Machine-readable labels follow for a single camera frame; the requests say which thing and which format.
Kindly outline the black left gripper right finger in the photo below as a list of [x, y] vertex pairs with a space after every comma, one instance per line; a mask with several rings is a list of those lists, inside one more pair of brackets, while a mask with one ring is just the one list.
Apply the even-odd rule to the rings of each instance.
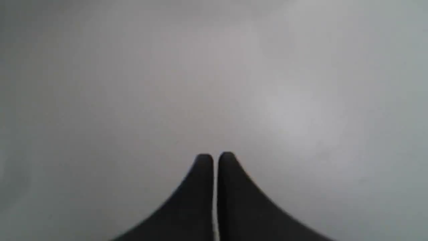
[[327, 241], [272, 202], [232, 152], [218, 162], [217, 217], [222, 241]]

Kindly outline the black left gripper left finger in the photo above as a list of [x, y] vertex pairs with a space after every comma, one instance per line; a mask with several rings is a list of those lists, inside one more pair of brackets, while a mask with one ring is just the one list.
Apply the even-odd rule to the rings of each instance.
[[214, 161], [199, 154], [173, 194], [117, 241], [212, 241]]

